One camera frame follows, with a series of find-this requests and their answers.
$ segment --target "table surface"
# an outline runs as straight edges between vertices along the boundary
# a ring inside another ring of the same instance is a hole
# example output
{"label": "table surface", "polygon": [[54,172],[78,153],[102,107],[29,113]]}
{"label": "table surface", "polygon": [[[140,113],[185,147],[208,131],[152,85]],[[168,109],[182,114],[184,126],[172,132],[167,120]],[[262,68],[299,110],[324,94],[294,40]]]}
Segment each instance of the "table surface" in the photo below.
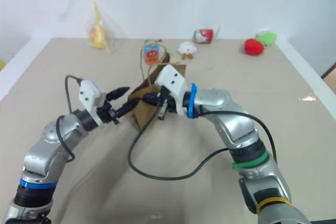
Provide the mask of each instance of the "table surface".
{"label": "table surface", "polygon": [[[181,61],[176,53],[180,42],[163,42],[172,62]],[[107,56],[85,39],[52,39],[35,58],[0,103],[0,217],[15,195],[25,152],[48,122],[67,113],[64,76],[95,80],[106,90],[133,89],[142,81],[142,43],[116,40],[113,55]],[[310,220],[335,218],[336,121],[276,45],[250,57],[242,53],[242,44],[218,40],[197,46],[195,58],[185,61],[186,81],[226,89],[262,119],[275,139],[293,204]],[[69,87],[73,108],[82,108],[77,85]],[[125,100],[116,101],[115,108]],[[265,133],[259,132],[269,148]],[[68,164],[55,191],[54,223],[257,223],[245,206],[228,153],[214,157],[190,179],[150,180],[127,164],[136,133],[124,118],[119,125],[93,131],[77,147],[78,158]],[[209,121],[167,115],[141,138],[134,160],[151,174],[183,175],[219,148],[223,142]]]}

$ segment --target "white wall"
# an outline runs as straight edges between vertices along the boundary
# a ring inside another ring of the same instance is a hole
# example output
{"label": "white wall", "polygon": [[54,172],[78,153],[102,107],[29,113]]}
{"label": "white wall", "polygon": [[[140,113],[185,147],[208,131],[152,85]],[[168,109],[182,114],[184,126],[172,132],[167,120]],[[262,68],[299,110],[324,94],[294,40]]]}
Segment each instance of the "white wall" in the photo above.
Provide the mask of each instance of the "white wall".
{"label": "white wall", "polygon": [[221,26],[219,38],[248,38],[271,27],[318,74],[336,61],[334,0],[2,0],[2,32],[18,41],[83,37],[93,1],[117,37],[190,38],[197,27]]}

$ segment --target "plastic bag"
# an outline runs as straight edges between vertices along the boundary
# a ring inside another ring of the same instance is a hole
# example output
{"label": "plastic bag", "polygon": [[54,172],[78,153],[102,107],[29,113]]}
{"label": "plastic bag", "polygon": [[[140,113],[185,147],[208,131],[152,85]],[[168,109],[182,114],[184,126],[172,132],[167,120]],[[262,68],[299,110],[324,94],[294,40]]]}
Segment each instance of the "plastic bag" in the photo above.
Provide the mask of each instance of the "plastic bag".
{"label": "plastic bag", "polygon": [[106,31],[103,27],[103,22],[97,7],[97,3],[93,4],[93,9],[90,11],[89,18],[86,23],[86,32],[90,39],[90,46],[97,49],[105,49],[110,54],[110,48],[106,39]]}

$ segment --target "red toy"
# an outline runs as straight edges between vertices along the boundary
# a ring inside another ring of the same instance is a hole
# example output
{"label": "red toy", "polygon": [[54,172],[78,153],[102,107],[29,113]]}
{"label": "red toy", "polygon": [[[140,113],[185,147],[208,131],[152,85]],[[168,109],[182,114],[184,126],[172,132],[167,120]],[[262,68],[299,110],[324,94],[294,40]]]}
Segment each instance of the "red toy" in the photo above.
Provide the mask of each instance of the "red toy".
{"label": "red toy", "polygon": [[245,41],[244,51],[248,55],[258,56],[264,52],[264,46],[256,39],[248,39]]}

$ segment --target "white toy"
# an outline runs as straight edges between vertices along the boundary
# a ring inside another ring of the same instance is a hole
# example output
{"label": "white toy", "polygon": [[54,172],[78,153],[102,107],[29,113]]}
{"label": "white toy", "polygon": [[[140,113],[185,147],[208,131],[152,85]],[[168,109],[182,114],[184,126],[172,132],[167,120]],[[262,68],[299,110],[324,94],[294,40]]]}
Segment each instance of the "white toy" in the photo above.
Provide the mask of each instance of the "white toy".
{"label": "white toy", "polygon": [[193,54],[197,52],[197,48],[194,43],[186,41],[180,44],[177,52],[182,55],[182,60],[185,60],[186,56],[188,56],[188,59],[193,59]]}

